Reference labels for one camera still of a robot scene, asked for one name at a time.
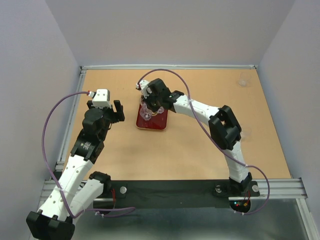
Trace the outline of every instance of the screw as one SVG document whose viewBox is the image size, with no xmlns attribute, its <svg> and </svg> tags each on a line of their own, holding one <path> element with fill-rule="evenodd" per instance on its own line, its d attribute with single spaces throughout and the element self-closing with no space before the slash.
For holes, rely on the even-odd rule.
<svg viewBox="0 0 320 240">
<path fill-rule="evenodd" d="M 218 185 L 218 186 L 215 187 L 215 191 L 216 191 L 218 194 L 222 193 L 222 190 L 221 190 L 221 188 L 220 188 L 220 185 Z"/>
<path fill-rule="evenodd" d="M 120 193 L 125 194 L 127 192 L 127 188 L 125 186 L 120 187 Z"/>
<path fill-rule="evenodd" d="M 257 193 L 257 192 L 259 192 L 259 187 L 258 187 L 257 185 L 253 185 L 253 186 L 252 186 L 252 190 L 253 190 L 255 193 Z"/>
</svg>

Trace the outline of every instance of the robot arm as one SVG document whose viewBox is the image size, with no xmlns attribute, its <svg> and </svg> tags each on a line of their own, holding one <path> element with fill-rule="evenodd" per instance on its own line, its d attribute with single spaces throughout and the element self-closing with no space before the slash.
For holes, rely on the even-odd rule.
<svg viewBox="0 0 320 240">
<path fill-rule="evenodd" d="M 116 108 L 114 112 L 109 102 L 109 90 L 98 89 L 96 92 L 89 92 L 88 95 L 93 99 L 87 102 L 89 110 L 84 114 L 83 129 L 76 139 L 66 168 L 59 179 L 66 201 L 74 215 L 88 208 L 93 200 L 102 193 L 110 191 L 111 177 L 101 172 L 94 172 L 85 186 L 77 193 L 80 183 L 104 148 L 104 140 L 111 124 L 125 120 L 123 106 L 118 100 L 114 101 Z M 60 190 L 58 186 L 55 186 L 38 211 L 31 211 L 26 219 L 36 239 L 67 240 L 71 239 L 74 233 L 75 224 L 80 216 L 76 219 L 69 216 Z"/>
<path fill-rule="evenodd" d="M 153 112 L 163 107 L 174 113 L 195 117 L 188 96 L 180 91 L 171 92 L 159 78 L 151 82 L 142 80 L 136 88 L 141 91 L 142 101 Z M 199 120 L 209 127 L 211 138 L 215 143 L 228 156 L 245 164 L 240 144 L 241 127 L 231 108 L 226 105 L 222 108 L 209 106 L 193 99 L 190 101 Z M 246 167 L 234 162 L 229 157 L 226 156 L 225 160 L 229 168 L 232 188 L 240 193 L 245 191 L 252 180 L 251 173 Z"/>
</svg>

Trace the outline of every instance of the white wall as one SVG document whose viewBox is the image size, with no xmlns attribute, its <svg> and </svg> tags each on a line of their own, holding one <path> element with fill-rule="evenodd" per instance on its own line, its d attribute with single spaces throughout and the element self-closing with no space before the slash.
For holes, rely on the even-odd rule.
<svg viewBox="0 0 320 240">
<path fill-rule="evenodd" d="M 320 1 L 296 0 L 258 67 L 295 178 L 320 229 Z"/>
<path fill-rule="evenodd" d="M 0 239 L 26 240 L 45 177 L 41 134 L 57 100 L 74 92 L 79 67 L 44 0 L 5 0 L 0 7 Z M 54 165 L 70 102 L 49 122 Z"/>
<path fill-rule="evenodd" d="M 81 66 L 258 64 L 294 0 L 46 0 Z"/>
</svg>

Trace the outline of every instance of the tan tabletop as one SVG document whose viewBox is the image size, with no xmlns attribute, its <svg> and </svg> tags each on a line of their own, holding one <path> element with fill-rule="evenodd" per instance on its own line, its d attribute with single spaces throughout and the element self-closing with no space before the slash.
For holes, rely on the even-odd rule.
<svg viewBox="0 0 320 240">
<path fill-rule="evenodd" d="M 222 153 L 210 142 L 195 119 L 169 112 L 164 131 L 136 127 L 140 92 L 135 90 L 146 69 L 88 70 L 83 90 L 109 89 L 110 101 L 120 100 L 124 122 L 112 125 L 104 149 L 85 179 L 100 171 L 113 180 L 227 179 L 229 170 Z M 268 105 L 254 69 L 177 69 L 187 82 L 191 98 L 222 107 L 228 105 L 237 117 L 244 138 L 242 152 L 248 165 L 260 167 L 271 179 L 291 178 Z M 157 71 L 145 79 L 162 79 L 173 92 L 186 93 L 182 82 L 169 72 Z M 238 84 L 247 80 L 247 86 Z M 76 112 L 69 152 L 82 129 L 90 100 L 82 95 Z M 250 170 L 253 178 L 263 176 Z"/>
</svg>

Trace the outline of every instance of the red tray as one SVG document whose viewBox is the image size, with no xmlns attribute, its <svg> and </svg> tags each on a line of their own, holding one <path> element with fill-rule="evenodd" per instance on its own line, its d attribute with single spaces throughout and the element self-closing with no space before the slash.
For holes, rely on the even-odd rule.
<svg viewBox="0 0 320 240">
<path fill-rule="evenodd" d="M 167 119 L 168 119 L 168 110 L 164 110 L 163 113 L 157 114 L 151 117 L 149 121 L 143 119 L 140 115 L 141 105 L 139 104 L 138 115 L 136 118 L 136 126 L 139 129 L 145 130 L 156 130 L 156 131 L 163 131 L 167 127 Z"/>
</svg>

